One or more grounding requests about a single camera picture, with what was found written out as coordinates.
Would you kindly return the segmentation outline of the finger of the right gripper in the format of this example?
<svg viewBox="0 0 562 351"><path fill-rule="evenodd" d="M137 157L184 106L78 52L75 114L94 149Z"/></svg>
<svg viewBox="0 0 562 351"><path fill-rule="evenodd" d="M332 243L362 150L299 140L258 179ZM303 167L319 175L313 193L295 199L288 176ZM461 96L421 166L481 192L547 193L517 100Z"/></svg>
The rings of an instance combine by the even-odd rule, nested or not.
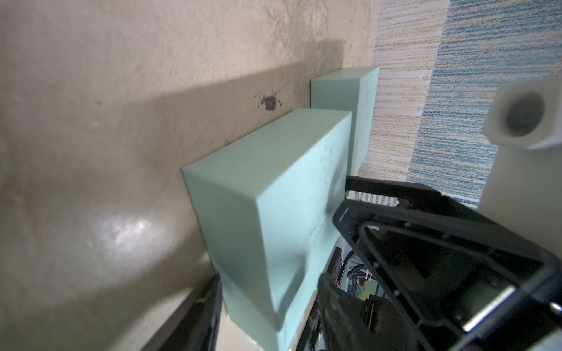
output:
<svg viewBox="0 0 562 351"><path fill-rule="evenodd" d="M333 222L425 350L560 350L561 261L423 184L349 176Z"/></svg>

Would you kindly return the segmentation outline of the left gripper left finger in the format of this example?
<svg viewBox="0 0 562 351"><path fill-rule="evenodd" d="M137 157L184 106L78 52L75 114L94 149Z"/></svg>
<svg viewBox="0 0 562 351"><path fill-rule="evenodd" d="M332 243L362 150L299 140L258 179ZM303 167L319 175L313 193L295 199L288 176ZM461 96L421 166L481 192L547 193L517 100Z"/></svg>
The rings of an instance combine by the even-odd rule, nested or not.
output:
<svg viewBox="0 0 562 351"><path fill-rule="evenodd" d="M189 295L142 347L143 350L215 350L222 314L222 284L215 274Z"/></svg>

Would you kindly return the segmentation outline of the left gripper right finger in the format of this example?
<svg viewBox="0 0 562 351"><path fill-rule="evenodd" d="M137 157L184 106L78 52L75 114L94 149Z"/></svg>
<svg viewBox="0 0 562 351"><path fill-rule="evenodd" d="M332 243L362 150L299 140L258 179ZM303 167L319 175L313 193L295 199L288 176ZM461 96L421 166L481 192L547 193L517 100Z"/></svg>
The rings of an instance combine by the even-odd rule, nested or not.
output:
<svg viewBox="0 0 562 351"><path fill-rule="evenodd" d="M318 308L328 350L423 349L391 301L363 301L337 288L326 273L318 281Z"/></svg>

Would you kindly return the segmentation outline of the mint drawer jewelry box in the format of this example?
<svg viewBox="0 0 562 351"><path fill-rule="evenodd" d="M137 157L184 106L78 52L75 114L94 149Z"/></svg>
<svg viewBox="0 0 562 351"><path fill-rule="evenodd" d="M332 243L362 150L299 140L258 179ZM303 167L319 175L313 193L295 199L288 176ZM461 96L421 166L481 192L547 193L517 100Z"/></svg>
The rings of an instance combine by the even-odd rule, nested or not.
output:
<svg viewBox="0 0 562 351"><path fill-rule="evenodd" d="M311 107L352 112L348 156L350 176L358 176L369 147L379 67L349 67L311 80Z"/></svg>

